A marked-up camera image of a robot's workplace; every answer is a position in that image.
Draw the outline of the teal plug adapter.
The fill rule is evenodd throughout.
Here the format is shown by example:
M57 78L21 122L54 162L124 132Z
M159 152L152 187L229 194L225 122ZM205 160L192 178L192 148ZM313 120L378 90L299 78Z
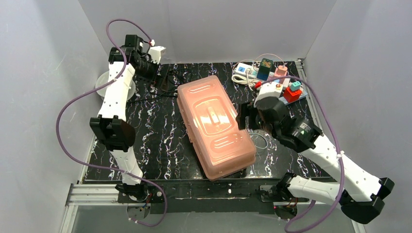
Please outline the teal plug adapter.
M301 83L299 81L295 81L293 83L289 83L289 88L292 92L296 92L300 90L301 88Z

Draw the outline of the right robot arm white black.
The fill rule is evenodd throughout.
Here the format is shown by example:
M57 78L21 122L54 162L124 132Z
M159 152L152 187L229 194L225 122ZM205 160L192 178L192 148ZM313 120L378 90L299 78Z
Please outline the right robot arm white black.
M238 105L236 121L243 129L264 130L281 145L292 149L320 166L336 183L319 182L288 172L262 197L274 200L304 198L340 207L351 220L368 224L380 215L384 199L395 184L378 178L336 149L322 130L310 120L292 117L287 106L276 97Z

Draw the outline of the red cube socket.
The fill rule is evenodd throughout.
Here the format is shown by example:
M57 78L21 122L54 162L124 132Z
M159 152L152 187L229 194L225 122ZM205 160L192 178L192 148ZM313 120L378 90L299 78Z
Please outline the red cube socket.
M287 103L292 103L292 102L297 101L301 95L302 95L301 89L297 89L293 91L291 90L290 87L287 87L283 93L283 98L286 100Z

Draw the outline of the pink translucent plastic storage box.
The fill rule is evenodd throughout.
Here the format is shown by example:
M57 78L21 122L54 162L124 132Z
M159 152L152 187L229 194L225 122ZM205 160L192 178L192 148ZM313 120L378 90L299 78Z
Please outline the pink translucent plastic storage box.
M236 109L217 76L180 85L177 104L189 140L210 181L255 163L255 144L246 130L238 129Z

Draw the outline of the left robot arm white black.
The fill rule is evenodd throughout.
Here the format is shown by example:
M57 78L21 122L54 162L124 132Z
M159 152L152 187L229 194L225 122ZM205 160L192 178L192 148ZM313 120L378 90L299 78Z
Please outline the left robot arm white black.
M141 183L143 176L139 168L133 145L135 129L126 121L126 103L133 79L157 83L157 70L166 48L155 46L151 41L147 52L143 51L143 39L128 34L124 45L112 47L108 57L108 86L105 88L103 104L96 117L90 119L90 127L98 141L116 160L126 185Z

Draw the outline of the light blue power strip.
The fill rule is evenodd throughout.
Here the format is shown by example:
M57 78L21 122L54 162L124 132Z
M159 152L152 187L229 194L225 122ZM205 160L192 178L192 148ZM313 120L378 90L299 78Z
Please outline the light blue power strip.
M307 95L308 95L307 91L302 90L302 95L300 96L300 98L299 98L298 100L301 100L301 99L305 98ZM279 100L280 100L281 102L283 102L285 105L291 104L291 103L287 103L286 100L283 98L283 96L281 96L281 97L279 98Z

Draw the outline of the white long power strip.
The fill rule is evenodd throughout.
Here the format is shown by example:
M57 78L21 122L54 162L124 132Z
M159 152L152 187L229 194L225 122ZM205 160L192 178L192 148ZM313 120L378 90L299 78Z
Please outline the white long power strip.
M248 65L245 63L238 63L233 70L231 80L236 84L241 84L249 88L254 88L256 84L260 85L262 82L261 80L258 80L256 78L257 72L257 67L253 67L252 65ZM273 78L274 72L270 72L268 80Z

